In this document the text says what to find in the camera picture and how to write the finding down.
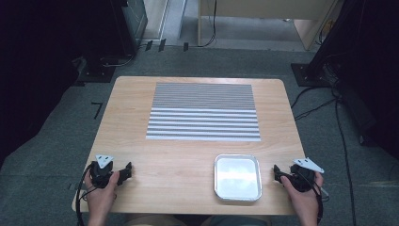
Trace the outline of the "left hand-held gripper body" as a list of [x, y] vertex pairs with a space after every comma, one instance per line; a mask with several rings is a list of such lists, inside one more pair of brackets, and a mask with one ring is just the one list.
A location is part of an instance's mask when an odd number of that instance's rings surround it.
[[90, 176], [92, 184], [97, 188], [105, 188], [113, 174], [113, 156], [97, 154], [92, 162]]

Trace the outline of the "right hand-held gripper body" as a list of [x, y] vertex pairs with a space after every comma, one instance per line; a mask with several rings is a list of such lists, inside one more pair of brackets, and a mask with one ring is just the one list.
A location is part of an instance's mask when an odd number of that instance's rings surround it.
[[290, 167], [287, 178], [294, 188], [299, 192], [306, 192], [313, 188], [315, 173], [324, 173], [324, 169], [313, 162], [310, 158], [297, 158]]

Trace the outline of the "person's left hand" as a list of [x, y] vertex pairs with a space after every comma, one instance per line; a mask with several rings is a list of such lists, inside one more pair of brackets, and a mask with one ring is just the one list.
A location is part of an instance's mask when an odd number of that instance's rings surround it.
[[89, 216], [107, 217], [116, 199], [120, 173], [115, 171], [105, 188], [98, 188], [87, 195]]

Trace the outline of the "person's right hand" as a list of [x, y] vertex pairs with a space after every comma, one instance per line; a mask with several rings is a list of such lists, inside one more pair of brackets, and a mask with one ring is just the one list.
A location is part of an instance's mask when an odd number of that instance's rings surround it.
[[324, 182], [322, 174], [319, 172], [315, 173], [314, 182], [316, 183], [316, 186], [314, 187], [314, 190], [310, 190], [308, 192], [297, 191], [286, 176], [281, 176], [281, 181], [288, 192], [290, 201], [294, 207], [296, 215], [299, 218], [299, 221], [301, 218], [318, 218], [318, 197], [321, 195], [320, 187]]

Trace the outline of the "silver metal tray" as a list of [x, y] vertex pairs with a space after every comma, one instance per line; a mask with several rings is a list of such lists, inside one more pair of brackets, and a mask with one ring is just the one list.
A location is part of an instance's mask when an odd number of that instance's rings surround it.
[[250, 154], [220, 154], [214, 163], [214, 182], [223, 201], [255, 202], [263, 193], [259, 162]]

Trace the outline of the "grey striped placemat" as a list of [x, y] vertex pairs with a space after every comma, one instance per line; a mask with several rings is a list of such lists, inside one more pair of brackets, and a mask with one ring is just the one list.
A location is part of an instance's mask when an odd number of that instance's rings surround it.
[[259, 142], [252, 86], [159, 82], [146, 138]]

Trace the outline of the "dark curtain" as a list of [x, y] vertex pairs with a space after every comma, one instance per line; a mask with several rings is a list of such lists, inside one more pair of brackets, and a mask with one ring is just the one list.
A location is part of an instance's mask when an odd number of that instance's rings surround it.
[[0, 0], [0, 168], [34, 137], [78, 78], [103, 66], [95, 33], [109, 0]]
[[313, 62], [337, 75], [362, 142], [399, 159], [399, 0], [344, 0]]

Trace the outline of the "black cabinet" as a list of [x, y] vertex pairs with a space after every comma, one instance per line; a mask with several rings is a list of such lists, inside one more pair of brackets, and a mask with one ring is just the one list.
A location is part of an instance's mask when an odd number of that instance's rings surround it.
[[125, 56], [133, 57], [142, 41], [148, 18], [144, 0], [110, 0]]

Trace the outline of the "light wooden desk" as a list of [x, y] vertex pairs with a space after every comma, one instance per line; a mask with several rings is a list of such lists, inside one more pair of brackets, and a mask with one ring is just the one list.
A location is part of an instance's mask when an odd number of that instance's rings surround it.
[[205, 16], [293, 19], [305, 50], [310, 50], [339, 0], [198, 0], [198, 45]]

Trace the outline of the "black stand base plate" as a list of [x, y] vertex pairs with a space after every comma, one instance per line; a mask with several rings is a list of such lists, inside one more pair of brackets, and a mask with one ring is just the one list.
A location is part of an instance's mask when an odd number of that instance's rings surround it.
[[323, 68], [315, 69], [310, 64], [292, 63], [295, 80], [300, 87], [326, 88], [330, 82]]
[[81, 87], [86, 83], [110, 83], [115, 71], [115, 67], [90, 66], [82, 56], [74, 59], [72, 65], [78, 71], [74, 84]]

